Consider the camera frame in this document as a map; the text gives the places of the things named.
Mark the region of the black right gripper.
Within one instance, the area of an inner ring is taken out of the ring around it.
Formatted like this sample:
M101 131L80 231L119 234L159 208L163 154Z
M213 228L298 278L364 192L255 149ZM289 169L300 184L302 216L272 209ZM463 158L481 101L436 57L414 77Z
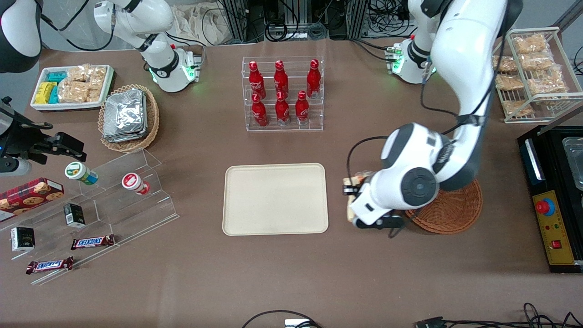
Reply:
M18 160L46 164L46 155L68 156L86 161L85 144L64 132L48 136L41 132L51 129L48 122L35 123L13 110L12 98L1 100L1 164L19 165Z

